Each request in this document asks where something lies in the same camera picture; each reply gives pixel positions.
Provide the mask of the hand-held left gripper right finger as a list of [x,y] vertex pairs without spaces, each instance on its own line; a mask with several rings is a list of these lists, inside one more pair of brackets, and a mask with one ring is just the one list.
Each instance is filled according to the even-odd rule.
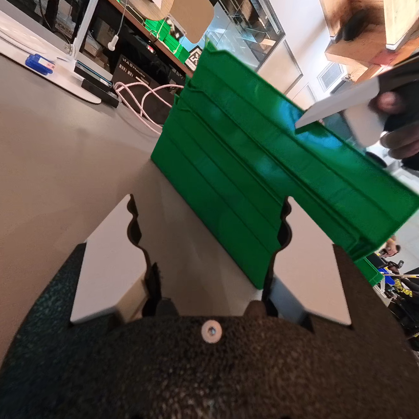
[[293,323],[315,315],[350,326],[333,241],[291,196],[285,198],[280,221],[280,249],[271,258],[262,300]]

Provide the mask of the white wall vent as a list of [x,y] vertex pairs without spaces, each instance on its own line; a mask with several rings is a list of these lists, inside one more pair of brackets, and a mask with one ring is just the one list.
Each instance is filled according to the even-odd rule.
[[341,64],[330,62],[317,76],[317,80],[324,92],[329,91],[337,81],[341,81],[345,71]]

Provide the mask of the small blue white device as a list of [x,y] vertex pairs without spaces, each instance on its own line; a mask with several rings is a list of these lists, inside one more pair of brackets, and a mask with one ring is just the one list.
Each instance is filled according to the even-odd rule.
[[25,66],[43,76],[50,75],[55,70],[55,63],[39,54],[28,55],[25,60]]

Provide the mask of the white tray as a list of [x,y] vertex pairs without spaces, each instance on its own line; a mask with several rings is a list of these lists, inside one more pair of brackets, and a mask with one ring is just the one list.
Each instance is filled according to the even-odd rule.
[[[1,38],[0,52],[1,56],[8,58],[14,63],[24,67],[30,72],[44,78],[46,81],[54,84],[57,87],[71,93],[72,95],[91,104],[100,104],[101,100],[87,92],[81,87],[83,78],[74,72],[73,65],[68,62],[67,51],[62,46],[62,40],[57,39],[54,34],[46,30],[43,26],[32,20],[29,16],[21,12],[15,6],[6,3],[6,12],[0,12],[3,19],[18,22],[23,27],[26,27],[35,36],[40,39],[45,45],[44,52],[37,52],[22,47],[21,45],[14,45],[13,43]],[[55,63],[55,70],[52,74],[43,76],[40,73],[25,66],[25,60],[28,55],[39,54],[46,59]]]

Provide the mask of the person's right hand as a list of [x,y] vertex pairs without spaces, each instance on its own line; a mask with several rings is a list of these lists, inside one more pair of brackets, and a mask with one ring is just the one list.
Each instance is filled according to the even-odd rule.
[[[407,112],[402,97],[396,92],[385,92],[370,102],[376,112],[396,116]],[[419,123],[414,121],[397,129],[385,130],[380,144],[396,160],[409,159],[419,152]]]

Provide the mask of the white round disc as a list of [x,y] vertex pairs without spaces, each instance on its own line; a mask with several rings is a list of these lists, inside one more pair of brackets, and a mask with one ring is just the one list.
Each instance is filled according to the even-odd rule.
[[3,19],[2,16],[0,20],[0,36],[16,46],[21,45],[24,48],[37,52],[45,51],[44,43],[35,34],[18,22]]

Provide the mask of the clear acrylic holder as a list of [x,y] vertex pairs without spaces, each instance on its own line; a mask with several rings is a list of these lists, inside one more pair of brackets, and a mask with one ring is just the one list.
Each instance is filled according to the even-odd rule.
[[164,20],[170,25],[170,35],[181,42],[185,37],[184,28],[171,15],[167,15]]

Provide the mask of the black electronics box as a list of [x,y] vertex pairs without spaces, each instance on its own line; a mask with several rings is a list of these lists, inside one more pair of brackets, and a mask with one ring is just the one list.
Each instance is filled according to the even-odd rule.
[[121,55],[112,77],[113,88],[121,102],[153,127],[163,126],[184,81],[170,80],[160,85],[132,61]]

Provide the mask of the green plastic bin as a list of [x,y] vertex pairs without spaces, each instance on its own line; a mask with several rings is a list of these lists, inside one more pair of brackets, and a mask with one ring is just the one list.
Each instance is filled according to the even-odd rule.
[[202,154],[196,165],[208,177],[228,177],[238,192],[223,200],[267,248],[287,196],[355,260],[398,229],[390,176],[318,122],[295,132],[301,110],[264,80],[252,93],[189,81],[176,109],[186,117],[181,146],[193,161]]
[[152,160],[244,271],[265,271],[280,248],[281,211],[292,196],[332,241],[360,259],[366,228],[349,211],[360,203],[331,163],[290,132],[297,111],[280,100],[268,122],[242,100],[218,105],[188,91],[172,108]]
[[418,211],[418,194],[319,122],[226,50],[207,41],[191,84],[292,178],[286,192],[351,254],[370,253]]
[[290,196],[286,192],[297,187],[235,124],[231,129],[216,124],[214,129],[188,108],[174,110],[151,159],[261,290],[280,248],[280,215]]

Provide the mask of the glass partition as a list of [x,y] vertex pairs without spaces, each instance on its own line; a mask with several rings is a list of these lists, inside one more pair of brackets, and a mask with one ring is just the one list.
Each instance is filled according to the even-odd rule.
[[258,70],[285,37],[267,0],[211,0],[214,18],[204,38]]

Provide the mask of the small green shelf bin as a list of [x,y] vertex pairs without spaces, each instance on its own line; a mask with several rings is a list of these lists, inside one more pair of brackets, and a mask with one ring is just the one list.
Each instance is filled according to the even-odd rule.
[[144,26],[150,34],[161,42],[164,42],[167,35],[170,34],[170,25],[164,19],[158,21],[146,19],[144,21]]
[[185,47],[183,47],[179,41],[177,41],[173,36],[167,34],[163,40],[165,46],[170,50],[170,52],[182,63],[185,64],[186,60],[189,58],[190,53]]

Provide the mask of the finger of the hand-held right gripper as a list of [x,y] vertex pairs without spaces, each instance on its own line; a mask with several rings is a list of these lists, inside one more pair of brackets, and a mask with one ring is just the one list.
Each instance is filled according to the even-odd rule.
[[316,102],[296,122],[295,128],[339,113],[350,130],[383,129],[383,114],[376,113],[369,103],[380,92],[380,77],[375,76]]

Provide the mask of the flat black device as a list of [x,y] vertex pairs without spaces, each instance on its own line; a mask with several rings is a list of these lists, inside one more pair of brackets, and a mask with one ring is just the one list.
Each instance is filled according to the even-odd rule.
[[119,97],[115,93],[113,88],[105,88],[104,90],[100,86],[97,86],[96,84],[89,81],[88,79],[83,79],[81,87],[85,89],[87,92],[90,92],[91,94],[99,98],[103,103],[113,108],[117,108],[120,103]]

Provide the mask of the brown rounded board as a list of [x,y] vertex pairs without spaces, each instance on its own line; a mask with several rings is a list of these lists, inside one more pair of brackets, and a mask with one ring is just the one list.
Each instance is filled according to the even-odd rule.
[[174,0],[169,13],[184,28],[186,38],[197,44],[214,18],[209,0]]

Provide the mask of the black white marker sign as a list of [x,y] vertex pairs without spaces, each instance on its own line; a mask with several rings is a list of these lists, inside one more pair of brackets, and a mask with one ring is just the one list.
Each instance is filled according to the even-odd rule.
[[199,59],[202,55],[202,48],[196,45],[189,53],[189,57],[186,59],[184,65],[192,72],[196,71]]

